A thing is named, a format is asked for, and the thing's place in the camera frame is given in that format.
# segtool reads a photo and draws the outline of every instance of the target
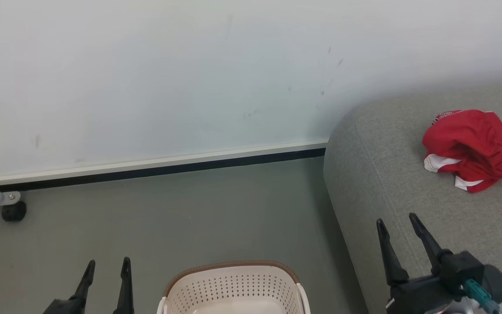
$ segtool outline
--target baseboard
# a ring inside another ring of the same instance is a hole
[[[4,175],[0,176],[0,191],[27,191],[132,177],[149,177],[151,175],[199,171],[217,167],[233,167],[318,157],[324,155],[326,143],[326,140],[288,143],[180,157],[77,167],[57,171]]]

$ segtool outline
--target caster wheel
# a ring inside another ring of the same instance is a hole
[[[4,221],[21,221],[24,215],[26,215],[26,204],[23,201],[6,205],[1,209],[1,217]]]

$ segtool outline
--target red cloth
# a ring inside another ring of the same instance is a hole
[[[502,179],[502,122],[495,113],[442,113],[422,143],[426,169],[454,173],[459,188],[476,193]]]

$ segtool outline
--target gray sofa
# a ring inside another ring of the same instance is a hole
[[[454,187],[452,174],[424,169],[422,136],[436,115],[454,109],[494,111],[502,120],[502,85],[359,106],[330,137],[325,181],[370,314],[385,313],[389,298],[377,218],[410,278],[431,269],[410,212],[443,248],[468,250],[502,271],[502,181],[471,194]]]

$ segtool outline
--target teal connector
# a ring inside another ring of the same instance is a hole
[[[468,298],[476,300],[488,314],[499,314],[500,307],[494,302],[488,292],[480,286],[475,280],[466,280],[464,282],[464,291]]]

